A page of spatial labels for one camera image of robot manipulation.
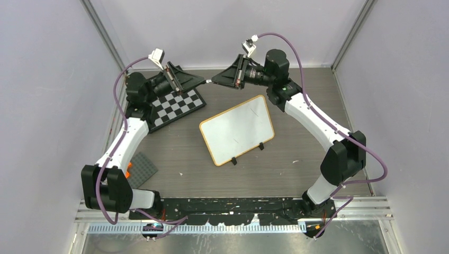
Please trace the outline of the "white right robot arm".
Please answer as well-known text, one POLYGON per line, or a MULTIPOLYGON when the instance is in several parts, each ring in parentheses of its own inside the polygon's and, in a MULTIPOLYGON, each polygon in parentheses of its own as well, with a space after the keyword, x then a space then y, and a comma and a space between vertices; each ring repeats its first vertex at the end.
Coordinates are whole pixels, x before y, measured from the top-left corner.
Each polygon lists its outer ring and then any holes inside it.
POLYGON ((269 101, 301 123, 322 145, 326 154, 321 174, 299 202, 301 215, 316 217, 337 188, 366 166, 366 136, 342 127, 317 108, 304 88, 290 78, 289 69, 286 53, 271 49, 263 65, 239 54, 211 81, 234 89, 243 89, 246 84, 265 86, 269 101))

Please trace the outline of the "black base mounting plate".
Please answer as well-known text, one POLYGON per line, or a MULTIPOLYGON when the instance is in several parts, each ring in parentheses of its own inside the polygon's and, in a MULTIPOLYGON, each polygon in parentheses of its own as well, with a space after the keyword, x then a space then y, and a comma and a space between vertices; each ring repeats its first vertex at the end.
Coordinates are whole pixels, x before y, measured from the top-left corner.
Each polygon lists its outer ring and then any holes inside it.
POLYGON ((130 212, 131 220, 149 219, 151 216, 166 221, 187 218, 187 225, 225 226, 248 225, 254 219, 262 226, 294 225, 299 219, 317 219, 322 222, 335 214, 334 201, 329 200, 315 208, 306 208, 300 198, 165 198, 152 208, 130 212))

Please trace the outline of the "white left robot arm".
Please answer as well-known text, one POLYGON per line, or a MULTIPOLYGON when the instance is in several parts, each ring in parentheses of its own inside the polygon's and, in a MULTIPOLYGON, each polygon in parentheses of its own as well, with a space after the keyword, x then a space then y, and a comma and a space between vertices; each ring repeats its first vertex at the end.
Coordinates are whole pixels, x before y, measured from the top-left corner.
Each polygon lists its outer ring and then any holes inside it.
POLYGON ((128 164, 140 142, 157 124, 159 115, 154 102, 168 95, 183 96, 206 80, 168 62, 150 78, 140 72, 124 70, 118 81, 125 82, 127 107, 119 108, 123 123, 106 153, 81 171, 85 205, 105 213, 125 213, 141 208, 148 218, 156 219, 163 210, 158 201, 159 193, 131 187, 125 176, 128 164))

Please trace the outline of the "grey studded baseplate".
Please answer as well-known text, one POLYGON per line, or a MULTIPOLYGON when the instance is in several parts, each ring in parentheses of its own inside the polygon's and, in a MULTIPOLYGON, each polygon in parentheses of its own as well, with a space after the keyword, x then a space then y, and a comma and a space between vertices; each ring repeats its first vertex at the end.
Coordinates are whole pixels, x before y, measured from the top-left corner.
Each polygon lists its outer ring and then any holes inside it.
POLYGON ((127 178, 131 188, 137 189, 158 172, 155 164, 142 152, 136 153, 131 163, 130 177, 127 178))

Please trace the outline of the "black white chessboard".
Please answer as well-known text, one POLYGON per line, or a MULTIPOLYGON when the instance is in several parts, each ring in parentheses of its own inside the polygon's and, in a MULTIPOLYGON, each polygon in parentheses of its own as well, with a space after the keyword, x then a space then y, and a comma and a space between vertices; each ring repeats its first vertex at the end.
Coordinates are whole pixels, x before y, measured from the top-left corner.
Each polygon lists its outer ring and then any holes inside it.
POLYGON ((148 124, 149 133, 153 133, 172 122, 206 106, 206 102, 196 88, 178 94, 173 91, 164 95, 166 79, 163 70, 146 78, 140 72, 133 72, 126 78, 127 108, 124 111, 128 128, 131 118, 148 124))

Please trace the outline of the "yellow framed whiteboard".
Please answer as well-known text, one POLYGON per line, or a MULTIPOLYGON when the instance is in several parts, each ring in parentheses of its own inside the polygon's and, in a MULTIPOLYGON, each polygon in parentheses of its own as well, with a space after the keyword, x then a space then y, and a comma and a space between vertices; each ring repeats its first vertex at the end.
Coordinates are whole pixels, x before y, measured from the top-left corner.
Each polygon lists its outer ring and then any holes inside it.
POLYGON ((215 166, 236 159, 275 136, 263 95, 257 95, 199 124, 199 129, 215 166))

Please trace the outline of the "orange curved block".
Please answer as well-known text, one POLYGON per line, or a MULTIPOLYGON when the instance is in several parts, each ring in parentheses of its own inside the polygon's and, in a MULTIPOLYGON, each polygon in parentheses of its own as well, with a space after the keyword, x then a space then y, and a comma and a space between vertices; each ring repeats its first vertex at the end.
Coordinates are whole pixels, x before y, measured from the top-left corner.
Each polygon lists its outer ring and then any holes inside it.
POLYGON ((129 162, 129 163, 128 163, 128 166, 127 166, 127 170, 126 170, 126 172, 125 172, 125 177, 126 177, 126 178, 129 178, 129 177, 130 177, 130 169, 131 169, 132 166, 133 166, 133 164, 132 164, 131 162, 129 162))

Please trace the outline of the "aluminium frame rail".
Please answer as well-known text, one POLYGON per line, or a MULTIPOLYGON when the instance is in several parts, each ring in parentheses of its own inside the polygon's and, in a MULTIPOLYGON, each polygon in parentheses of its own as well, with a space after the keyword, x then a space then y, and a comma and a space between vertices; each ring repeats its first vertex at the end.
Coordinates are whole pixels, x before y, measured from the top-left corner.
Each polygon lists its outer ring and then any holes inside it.
POLYGON ((385 197, 332 198, 306 215, 298 197, 165 198, 160 211, 126 212, 110 224, 100 211, 81 202, 75 217, 93 234, 315 234, 338 221, 392 220, 385 197))

